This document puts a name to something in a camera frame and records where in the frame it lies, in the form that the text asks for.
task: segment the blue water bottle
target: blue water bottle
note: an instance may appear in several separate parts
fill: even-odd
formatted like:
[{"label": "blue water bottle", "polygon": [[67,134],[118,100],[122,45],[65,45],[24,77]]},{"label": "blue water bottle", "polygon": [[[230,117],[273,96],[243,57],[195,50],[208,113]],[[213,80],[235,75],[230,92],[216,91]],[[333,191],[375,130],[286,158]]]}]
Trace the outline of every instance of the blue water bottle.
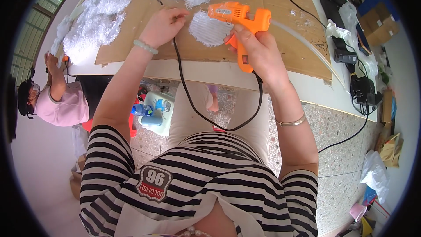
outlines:
[{"label": "blue water bottle", "polygon": [[148,117],[154,113],[154,109],[152,106],[137,103],[133,105],[131,113],[139,117]]}]

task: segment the cartoon sticker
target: cartoon sticker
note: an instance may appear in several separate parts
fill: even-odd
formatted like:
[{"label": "cartoon sticker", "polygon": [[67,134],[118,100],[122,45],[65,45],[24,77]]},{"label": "cartoon sticker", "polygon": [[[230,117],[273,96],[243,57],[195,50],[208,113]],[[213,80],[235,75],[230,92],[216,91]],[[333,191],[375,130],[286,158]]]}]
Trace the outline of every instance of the cartoon sticker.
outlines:
[{"label": "cartoon sticker", "polygon": [[171,103],[168,100],[159,99],[155,102],[155,110],[161,109],[162,112],[169,112],[171,110]]},{"label": "cartoon sticker", "polygon": [[160,203],[167,197],[168,186],[172,179],[173,175],[165,169],[143,166],[136,189],[140,196]]}]

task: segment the striped shirt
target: striped shirt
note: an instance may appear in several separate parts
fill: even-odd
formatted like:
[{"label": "striped shirt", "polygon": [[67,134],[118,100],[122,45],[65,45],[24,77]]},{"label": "striped shirt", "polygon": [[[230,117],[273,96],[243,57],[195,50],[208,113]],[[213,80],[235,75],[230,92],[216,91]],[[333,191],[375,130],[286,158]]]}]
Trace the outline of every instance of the striped shirt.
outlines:
[{"label": "striped shirt", "polygon": [[99,125],[89,137],[80,219],[92,236],[175,234],[218,199],[238,237],[315,237],[317,192],[314,173],[279,181],[245,141],[223,132],[192,135],[135,171],[127,141]]}]

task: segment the silver bangle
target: silver bangle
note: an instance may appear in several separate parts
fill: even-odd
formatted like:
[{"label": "silver bangle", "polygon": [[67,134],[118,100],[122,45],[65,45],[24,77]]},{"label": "silver bangle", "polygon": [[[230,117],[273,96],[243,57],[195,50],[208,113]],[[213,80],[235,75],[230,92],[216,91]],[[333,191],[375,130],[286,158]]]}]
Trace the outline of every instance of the silver bangle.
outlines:
[{"label": "silver bangle", "polygon": [[280,125],[280,126],[284,126],[284,125],[299,125],[299,124],[301,124],[302,122],[304,122],[305,120],[306,120],[306,112],[304,112],[303,116],[302,116],[300,119],[298,119],[297,121],[295,121],[295,122],[281,123],[281,122],[278,122],[278,121],[276,120],[276,118],[275,118],[275,122],[276,122],[278,125]]},{"label": "silver bangle", "polygon": [[154,55],[158,54],[158,50],[152,48],[151,46],[149,46],[148,44],[146,44],[144,42],[141,42],[140,40],[134,40],[133,44],[142,48],[142,49],[145,49],[145,50],[149,51],[150,53],[152,53]]}]

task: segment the shirt patch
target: shirt patch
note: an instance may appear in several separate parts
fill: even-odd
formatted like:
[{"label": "shirt patch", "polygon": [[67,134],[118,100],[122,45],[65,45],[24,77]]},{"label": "shirt patch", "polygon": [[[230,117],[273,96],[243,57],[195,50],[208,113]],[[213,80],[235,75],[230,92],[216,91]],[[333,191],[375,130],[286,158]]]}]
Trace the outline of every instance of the shirt patch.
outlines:
[{"label": "shirt patch", "polygon": [[141,197],[160,203],[167,197],[168,186],[173,179],[171,172],[154,166],[143,166],[136,189]]}]

